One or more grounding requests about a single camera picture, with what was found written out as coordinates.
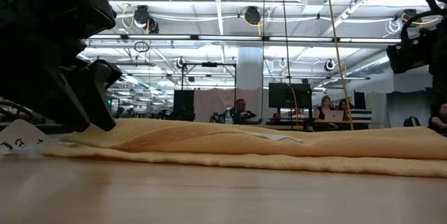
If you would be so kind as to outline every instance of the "white pillar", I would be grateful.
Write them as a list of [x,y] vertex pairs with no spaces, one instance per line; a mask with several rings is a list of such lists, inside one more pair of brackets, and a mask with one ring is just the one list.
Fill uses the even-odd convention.
[[259,47],[237,49],[237,82],[239,89],[260,89],[263,85],[263,53]]

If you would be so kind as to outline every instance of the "person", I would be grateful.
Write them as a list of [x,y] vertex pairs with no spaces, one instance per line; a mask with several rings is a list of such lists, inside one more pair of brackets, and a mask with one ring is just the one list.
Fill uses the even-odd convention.
[[246,111],[247,104],[245,103],[245,100],[243,99],[237,99],[236,100],[236,108],[231,109],[231,114],[233,116],[233,123],[234,124],[245,124],[245,125],[254,125],[254,124],[260,124],[262,122],[262,119],[259,119],[257,121],[251,121],[249,119],[256,117],[256,114],[254,114],[251,111]]
[[321,99],[320,106],[318,106],[315,110],[314,118],[324,120],[325,112],[329,112],[330,110],[334,110],[334,107],[330,103],[330,97],[328,95],[324,95]]
[[443,103],[432,113],[428,121],[428,128],[439,134],[447,135],[447,103]]
[[[354,108],[354,105],[351,104],[351,102],[349,102],[349,107],[351,108],[351,110]],[[348,103],[346,102],[346,99],[343,98],[340,100],[340,102],[338,103],[338,110],[342,110],[344,111],[343,113],[343,121],[349,121],[349,117],[348,117]]]

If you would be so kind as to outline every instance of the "computer monitor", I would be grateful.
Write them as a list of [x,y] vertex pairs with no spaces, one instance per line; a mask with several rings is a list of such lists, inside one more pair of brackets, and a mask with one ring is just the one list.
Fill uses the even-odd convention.
[[[291,88],[286,83],[268,84],[268,106],[270,108],[295,108],[295,98]],[[292,84],[295,92],[297,108],[312,106],[312,89],[310,84]]]
[[173,119],[193,121],[194,118],[194,91],[175,90]]

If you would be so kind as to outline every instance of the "yellow cable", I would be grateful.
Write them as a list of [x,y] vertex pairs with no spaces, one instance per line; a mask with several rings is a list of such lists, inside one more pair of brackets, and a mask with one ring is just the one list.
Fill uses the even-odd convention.
[[258,27],[258,33],[259,33],[259,36],[260,36],[261,35],[261,27],[267,22],[267,20],[264,21],[264,23],[262,23],[262,24],[260,24],[260,23],[258,23],[258,24],[251,24],[251,23],[249,23],[247,21],[247,19],[245,19],[245,12],[246,12],[246,10],[244,10],[244,12],[242,12],[242,17],[244,18],[245,23],[250,25],[250,26],[253,26],[253,27]]
[[[401,16],[401,18],[402,18],[402,21],[408,21],[408,19],[405,19],[404,18],[404,16],[408,16],[408,17],[410,17],[409,15],[407,15],[407,14],[405,14],[405,13],[403,13],[402,14],[402,16]],[[437,20],[439,20],[439,18],[440,17],[436,17],[436,19],[433,19],[433,20],[430,20],[430,21],[427,21],[427,22],[412,22],[411,24],[415,24],[415,25],[426,25],[426,24],[431,24],[432,22],[436,22]]]
[[[124,15],[124,13],[126,12],[126,9],[127,9],[127,6],[124,7],[123,15]],[[121,18],[121,22],[123,23],[123,25],[124,25],[127,29],[131,29],[132,26],[133,26],[133,13],[132,13],[132,22],[131,22],[131,25],[130,25],[130,26],[128,26],[128,25],[124,22],[124,17]]]
[[346,105],[348,106],[349,123],[351,125],[351,130],[354,130],[354,123],[352,122],[351,106],[349,105],[348,90],[346,88],[346,82],[344,81],[342,62],[340,61],[340,53],[338,50],[337,33],[335,31],[335,22],[334,22],[334,10],[332,9],[331,0],[329,0],[329,10],[330,10],[330,21],[332,22],[332,31],[334,32],[335,49],[337,51],[338,69],[340,72],[340,77],[342,78],[342,85],[343,85],[344,97],[346,99]]

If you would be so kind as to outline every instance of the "chair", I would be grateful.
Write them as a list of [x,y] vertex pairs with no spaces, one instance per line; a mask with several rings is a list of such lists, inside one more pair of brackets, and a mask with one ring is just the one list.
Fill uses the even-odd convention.
[[404,127],[420,126],[419,119],[415,116],[410,116],[404,120]]

